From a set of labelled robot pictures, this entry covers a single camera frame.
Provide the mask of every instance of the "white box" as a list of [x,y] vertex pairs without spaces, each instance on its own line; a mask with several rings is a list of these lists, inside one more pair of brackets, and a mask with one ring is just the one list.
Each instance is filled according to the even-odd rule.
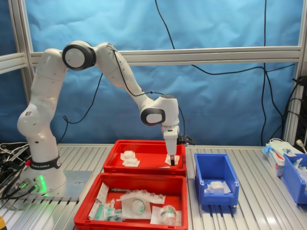
[[267,156],[271,167],[274,169],[276,176],[283,175],[284,158],[278,155],[274,150],[270,149],[268,153],[264,155]]

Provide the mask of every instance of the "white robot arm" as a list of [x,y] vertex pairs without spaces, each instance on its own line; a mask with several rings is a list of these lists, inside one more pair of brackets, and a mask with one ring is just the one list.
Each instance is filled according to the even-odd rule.
[[50,122],[68,68],[82,70],[91,66],[97,66],[113,85],[130,94],[138,105],[144,124],[161,124],[167,153],[174,164],[179,133],[177,99],[171,95],[161,95],[155,101],[149,98],[137,84],[129,64],[112,44],[101,43],[92,47],[84,41],[75,41],[65,46],[63,51],[47,49],[43,53],[36,68],[29,106],[17,123],[32,154],[32,164],[21,173],[20,180],[29,178],[36,181],[40,185],[37,193],[45,192],[43,184],[48,184],[48,190],[54,190],[65,183]]

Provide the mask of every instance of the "red tray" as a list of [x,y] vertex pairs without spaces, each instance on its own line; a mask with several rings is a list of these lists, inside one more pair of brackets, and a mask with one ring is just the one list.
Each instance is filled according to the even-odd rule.
[[[140,160],[138,167],[123,166],[120,154],[124,151],[134,151]],[[165,163],[167,151],[164,141],[160,140],[118,140],[110,151],[105,163],[106,173],[130,173],[150,175],[181,175],[186,176],[186,148],[177,145],[176,155],[180,156],[178,165]],[[159,167],[170,166],[170,169]]]
[[[131,190],[146,189],[151,193],[165,195],[165,203],[163,205],[154,204],[154,206],[163,207],[165,205],[172,205],[176,210],[181,210],[182,226],[150,224],[150,219],[127,219],[123,222],[89,220],[88,214],[92,209],[102,182],[110,188],[107,195],[107,202],[110,202],[112,199],[119,199],[124,194],[121,192],[112,192],[111,188]],[[116,202],[114,207],[121,208],[121,202]],[[188,205],[186,178],[183,176],[101,173],[96,177],[90,191],[83,200],[75,215],[74,222],[76,230],[187,230]]]

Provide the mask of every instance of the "slotted metal surface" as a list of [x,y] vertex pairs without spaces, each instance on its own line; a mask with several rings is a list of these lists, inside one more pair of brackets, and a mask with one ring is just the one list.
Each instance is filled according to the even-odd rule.
[[[112,145],[59,145],[65,170],[94,171],[84,199]],[[240,182],[237,207],[200,207],[194,186],[194,153],[227,153]],[[307,230],[306,206],[292,200],[282,180],[258,147],[195,146],[187,148],[189,230]],[[0,209],[8,229],[72,230],[81,202],[13,200]]]

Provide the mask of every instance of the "blue bin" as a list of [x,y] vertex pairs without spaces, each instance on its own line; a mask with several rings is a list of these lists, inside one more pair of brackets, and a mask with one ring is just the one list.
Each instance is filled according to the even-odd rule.
[[[239,181],[227,154],[195,153],[195,186],[198,202],[201,205],[238,204]],[[205,193],[212,181],[226,182],[230,193]]]
[[307,166],[306,154],[296,154],[295,157],[288,157],[284,154],[282,179],[294,202],[297,204],[307,204],[307,192],[305,192],[306,183],[293,166],[293,163],[300,158],[303,158],[300,164]]

